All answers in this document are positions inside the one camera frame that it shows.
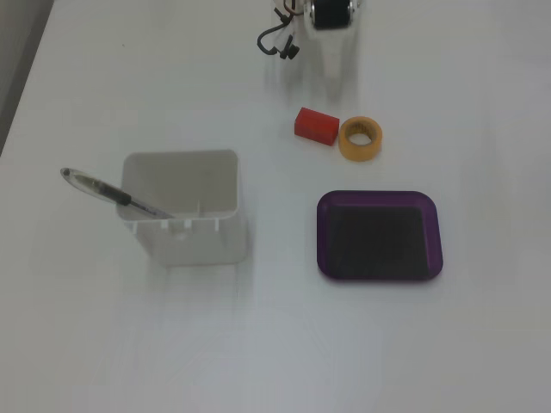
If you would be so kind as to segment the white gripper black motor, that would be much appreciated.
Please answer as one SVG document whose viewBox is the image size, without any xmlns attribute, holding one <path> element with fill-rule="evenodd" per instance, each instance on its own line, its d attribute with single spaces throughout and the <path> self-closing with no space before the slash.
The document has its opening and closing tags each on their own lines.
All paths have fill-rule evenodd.
<svg viewBox="0 0 551 413">
<path fill-rule="evenodd" d="M 304 2 L 304 24 L 312 39 L 323 39 L 320 51 L 325 92 L 331 103 L 341 102 L 356 93 L 358 82 L 357 0 L 313 0 Z"/>
</svg>

